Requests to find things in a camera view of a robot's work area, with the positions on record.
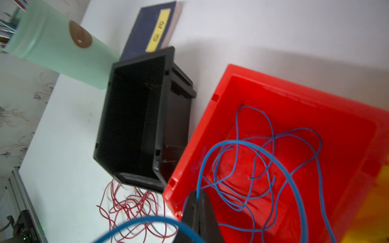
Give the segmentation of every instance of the black plastic bin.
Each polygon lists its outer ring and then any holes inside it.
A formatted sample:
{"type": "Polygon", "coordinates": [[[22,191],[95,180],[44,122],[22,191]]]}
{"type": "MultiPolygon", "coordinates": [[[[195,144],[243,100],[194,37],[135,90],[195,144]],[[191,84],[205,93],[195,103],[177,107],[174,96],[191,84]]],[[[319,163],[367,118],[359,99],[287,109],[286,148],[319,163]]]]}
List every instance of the black plastic bin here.
{"type": "Polygon", "coordinates": [[[188,140],[196,97],[174,47],[115,63],[94,159],[117,181],[163,192],[188,140]]]}

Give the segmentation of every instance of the red plastic bin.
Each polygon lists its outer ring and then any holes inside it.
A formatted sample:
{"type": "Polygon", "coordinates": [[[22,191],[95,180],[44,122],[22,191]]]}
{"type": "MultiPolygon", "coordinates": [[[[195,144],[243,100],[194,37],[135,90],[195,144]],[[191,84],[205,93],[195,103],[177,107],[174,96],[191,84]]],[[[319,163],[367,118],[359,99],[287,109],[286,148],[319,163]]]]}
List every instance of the red plastic bin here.
{"type": "MultiPolygon", "coordinates": [[[[205,154],[216,143],[235,139],[235,113],[243,104],[264,111],[273,123],[275,133],[307,127],[320,134],[322,150],[319,159],[325,206],[335,237],[340,242],[386,162],[389,154],[389,112],[234,65],[229,65],[225,71],[163,193],[170,210],[179,220],[182,218],[184,201],[196,188],[205,154]]],[[[241,138],[270,136],[265,117],[250,109],[242,110],[239,114],[239,130],[241,138]]],[[[315,136],[310,133],[300,136],[317,148],[315,136]]],[[[293,138],[280,139],[276,145],[282,149],[276,149],[275,157],[289,172],[312,157],[311,150],[293,138]]],[[[246,151],[242,149],[240,153],[244,159],[246,151]]],[[[224,175],[231,171],[235,154],[232,152],[226,156],[219,170],[224,175]]],[[[210,166],[214,158],[215,155],[210,157],[204,170],[204,175],[211,181],[210,166]]],[[[247,193],[247,178],[251,170],[252,159],[248,163],[238,163],[235,174],[229,179],[230,185],[243,194],[247,193]]],[[[301,168],[293,179],[305,204],[308,241],[330,242],[319,207],[315,163],[301,168]]],[[[279,188],[284,180],[277,174],[274,187],[279,188]]],[[[261,181],[256,184],[253,194],[261,194],[267,188],[267,182],[261,181]]],[[[233,211],[213,188],[206,191],[218,222],[252,227],[247,212],[233,211]]],[[[261,228],[270,214],[270,196],[256,199],[252,204],[256,228],[261,228]]],[[[220,226],[220,230],[227,243],[250,242],[251,233],[223,226],[220,226]]],[[[254,242],[261,242],[257,234],[254,242]]],[[[286,186],[280,196],[278,219],[265,233],[265,241],[299,242],[300,234],[297,205],[290,187],[286,186]]]]}

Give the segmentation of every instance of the green plastic container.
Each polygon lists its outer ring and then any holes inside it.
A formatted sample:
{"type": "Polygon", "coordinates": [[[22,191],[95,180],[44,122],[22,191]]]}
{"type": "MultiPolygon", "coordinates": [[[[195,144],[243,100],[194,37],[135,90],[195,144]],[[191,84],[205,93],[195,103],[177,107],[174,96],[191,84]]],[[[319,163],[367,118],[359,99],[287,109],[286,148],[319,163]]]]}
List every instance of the green plastic container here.
{"type": "Polygon", "coordinates": [[[5,50],[99,89],[119,54],[43,0],[30,0],[5,50]]]}

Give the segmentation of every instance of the blue wire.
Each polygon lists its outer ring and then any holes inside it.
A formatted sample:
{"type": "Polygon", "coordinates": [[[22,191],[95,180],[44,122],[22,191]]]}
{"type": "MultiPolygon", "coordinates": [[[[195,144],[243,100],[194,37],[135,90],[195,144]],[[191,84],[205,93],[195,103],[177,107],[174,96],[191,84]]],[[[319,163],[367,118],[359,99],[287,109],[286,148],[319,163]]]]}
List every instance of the blue wire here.
{"type": "Polygon", "coordinates": [[[283,189],[285,188],[286,184],[289,183],[291,188],[292,188],[292,191],[294,193],[294,196],[295,196],[295,199],[296,199],[296,202],[297,202],[297,206],[298,206],[298,209],[299,209],[299,213],[300,213],[300,218],[301,218],[301,242],[302,243],[305,243],[308,241],[308,223],[307,223],[307,217],[306,217],[306,213],[305,213],[305,207],[304,207],[304,204],[302,202],[302,198],[301,198],[301,195],[300,195],[300,192],[293,180],[293,178],[291,177],[297,170],[299,170],[300,168],[302,168],[303,166],[305,166],[306,164],[308,164],[309,162],[311,162],[312,160],[316,160],[316,167],[317,167],[317,171],[318,171],[318,177],[319,177],[319,199],[320,199],[320,209],[321,209],[321,214],[322,214],[322,217],[323,217],[323,220],[324,220],[324,223],[326,225],[326,228],[327,228],[327,231],[329,232],[329,235],[331,237],[331,240],[333,243],[336,243],[336,239],[335,239],[335,236],[334,236],[334,233],[331,229],[331,225],[329,223],[329,220],[328,220],[328,217],[327,217],[327,214],[326,214],[326,210],[325,210],[325,204],[324,204],[324,195],[323,195],[323,184],[322,184],[322,174],[321,174],[321,168],[320,168],[320,163],[319,163],[319,158],[318,158],[318,154],[320,153],[321,151],[321,148],[322,148],[322,140],[321,140],[321,137],[319,136],[319,134],[317,132],[315,132],[314,130],[310,129],[310,128],[295,128],[295,129],[291,129],[291,130],[288,130],[288,131],[284,131],[284,132],[281,132],[281,133],[277,133],[277,134],[274,134],[274,129],[273,129],[273,126],[272,126],[272,123],[269,119],[269,117],[264,113],[262,112],[261,110],[257,109],[257,108],[254,108],[254,107],[249,107],[249,106],[242,106],[240,107],[237,112],[236,112],[236,115],[235,115],[235,122],[236,122],[236,130],[237,130],[237,139],[236,140],[227,140],[227,141],[223,141],[223,142],[219,142],[217,143],[216,145],[214,145],[209,151],[208,153],[206,154],[206,156],[204,157],[204,160],[202,162],[202,166],[200,168],[200,173],[199,173],[199,178],[198,178],[198,181],[197,181],[197,187],[196,187],[196,190],[197,190],[197,200],[199,200],[199,191],[200,189],[205,189],[205,188],[208,188],[208,187],[213,187],[217,193],[219,194],[219,196],[221,197],[221,199],[230,207],[232,208],[233,210],[235,211],[242,211],[244,209],[247,209],[249,211],[249,213],[251,214],[251,217],[252,217],[252,222],[253,222],[253,227],[252,229],[244,229],[244,228],[240,228],[240,227],[236,227],[236,226],[232,226],[232,225],[229,225],[229,224],[224,224],[224,223],[219,223],[219,225],[221,226],[226,226],[226,227],[230,227],[232,229],[236,229],[236,230],[239,230],[239,231],[243,231],[243,232],[252,232],[252,237],[251,237],[251,241],[250,242],[253,242],[254,240],[254,233],[256,232],[260,232],[261,233],[261,239],[262,239],[262,242],[265,242],[265,239],[264,239],[264,232],[268,229],[270,229],[276,222],[277,220],[277,216],[278,216],[278,202],[279,202],[279,198],[280,198],[280,194],[281,192],[283,191],[283,189]],[[272,135],[271,136],[253,136],[253,137],[248,137],[248,138],[244,138],[244,139],[241,139],[239,140],[239,128],[238,128],[238,114],[239,112],[243,109],[243,108],[249,108],[249,109],[253,109],[253,110],[256,110],[258,112],[260,112],[261,114],[263,114],[266,119],[268,120],[269,122],[269,125],[270,125],[270,129],[272,131],[272,135]],[[312,145],[310,145],[306,140],[304,140],[303,138],[297,136],[297,135],[294,135],[294,134],[291,134],[291,132],[295,132],[295,131],[299,131],[299,130],[307,130],[307,131],[311,131],[313,132],[318,138],[319,138],[319,148],[318,150],[316,151],[312,145]],[[284,137],[284,136],[291,136],[291,137],[294,137],[294,138],[297,138],[299,140],[301,140],[302,142],[304,142],[306,145],[309,146],[309,148],[313,151],[314,155],[308,159],[307,161],[305,161],[304,163],[300,164],[298,167],[296,167],[291,173],[289,173],[286,168],[274,157],[274,152],[275,152],[275,140],[278,139],[278,138],[281,138],[281,137],[284,137]],[[267,141],[262,145],[262,146],[258,146],[254,143],[251,143],[251,142],[247,142],[247,140],[251,140],[251,139],[267,139],[267,141]],[[272,154],[270,154],[269,152],[267,152],[264,147],[267,146],[269,143],[272,143],[272,154]],[[227,186],[223,181],[227,180],[228,178],[230,178],[235,170],[236,170],[236,166],[237,166],[237,162],[238,162],[238,153],[239,153],[239,145],[243,145],[243,146],[247,146],[248,148],[250,148],[256,155],[255,155],[255,158],[254,158],[254,165],[253,165],[253,172],[252,172],[252,176],[249,178],[250,180],[250,188],[249,188],[249,193],[247,196],[244,196],[244,195],[241,195],[239,194],[238,192],[236,192],[235,190],[233,190],[231,187],[227,186]],[[226,152],[226,151],[229,151],[231,149],[233,149],[233,147],[236,146],[236,155],[235,155],[235,161],[234,161],[234,165],[233,165],[233,168],[232,168],[232,171],[225,177],[223,178],[218,178],[217,177],[217,171],[219,169],[219,166],[220,166],[220,163],[221,163],[221,158],[222,158],[222,155],[226,152]],[[203,172],[204,172],[204,169],[205,169],[205,164],[207,162],[207,160],[209,159],[210,155],[212,154],[212,152],[214,150],[216,150],[217,148],[220,147],[220,153],[217,155],[217,157],[214,159],[213,161],[213,164],[212,164],[212,172],[214,173],[214,183],[211,183],[207,178],[205,178],[203,176],[203,172]],[[269,163],[266,164],[262,155],[268,157],[270,159],[269,163]],[[254,172],[255,172],[255,164],[256,164],[256,161],[257,161],[257,158],[260,158],[262,160],[262,162],[264,163],[264,166],[265,166],[265,170],[257,177],[254,176],[254,172]],[[276,197],[276,200],[275,200],[275,203],[273,201],[273,185],[274,185],[274,182],[275,182],[275,176],[273,177],[273,180],[270,181],[270,174],[269,174],[269,167],[272,163],[275,163],[279,168],[280,170],[282,171],[282,173],[285,175],[286,177],[286,180],[284,182],[284,184],[282,185],[281,189],[279,190],[278,194],[277,194],[277,197],[276,197]],[[263,175],[267,175],[268,177],[268,181],[269,181],[269,189],[266,190],[266,192],[264,192],[263,194],[261,195],[258,195],[258,196],[251,196],[251,193],[252,193],[252,187],[253,187],[253,181],[256,180],[256,179],[259,179],[261,178],[263,175]],[[205,185],[203,187],[201,187],[201,180],[202,178],[204,178],[207,182],[208,182],[208,185],[205,185]],[[237,198],[236,196],[234,195],[231,195],[229,193],[226,193],[226,192],[223,192],[220,190],[219,188],[219,184],[225,186],[227,189],[229,189],[232,193],[234,193],[235,195],[241,197],[244,201],[240,200],[239,198],[237,198]],[[267,218],[266,222],[264,223],[263,225],[263,228],[262,229],[255,229],[255,219],[254,219],[254,216],[251,212],[251,210],[247,207],[247,204],[249,202],[250,199],[255,199],[255,198],[261,198],[265,195],[267,195],[268,193],[271,194],[271,200],[272,200],[272,209],[271,209],[271,212],[270,212],[270,215],[269,217],[267,218]],[[234,202],[232,202],[229,198],[232,198],[236,201],[238,201],[240,204],[236,204],[234,202]],[[273,222],[269,225],[269,221],[272,217],[274,213],[274,220],[273,222]]]}
{"type": "Polygon", "coordinates": [[[184,234],[186,234],[189,238],[191,238],[196,243],[206,243],[197,233],[195,233],[189,226],[187,226],[185,223],[176,221],[174,219],[165,218],[161,216],[146,216],[142,218],[133,219],[130,221],[127,221],[115,228],[113,228],[111,231],[109,231],[107,234],[100,237],[100,239],[96,240],[94,243],[103,243],[104,241],[108,240],[112,236],[114,236],[116,233],[121,231],[122,229],[125,229],[127,227],[133,226],[134,224],[143,224],[143,223],[152,223],[152,222],[161,222],[161,223],[167,223],[171,225],[176,225],[179,230],[181,230],[184,234]]]}

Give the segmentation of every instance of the floral wallpaper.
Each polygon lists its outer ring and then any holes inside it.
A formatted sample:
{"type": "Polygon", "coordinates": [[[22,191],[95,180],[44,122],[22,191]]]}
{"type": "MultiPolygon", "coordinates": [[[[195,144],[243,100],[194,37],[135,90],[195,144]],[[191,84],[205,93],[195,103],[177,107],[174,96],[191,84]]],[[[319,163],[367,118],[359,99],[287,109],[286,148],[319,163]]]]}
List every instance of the floral wallpaper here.
{"type": "MultiPolygon", "coordinates": [[[[80,23],[89,0],[45,0],[80,23]]],[[[15,10],[12,0],[0,1],[0,18],[15,10]]],[[[14,166],[28,151],[58,73],[11,54],[0,53],[0,195],[14,166]]]]}

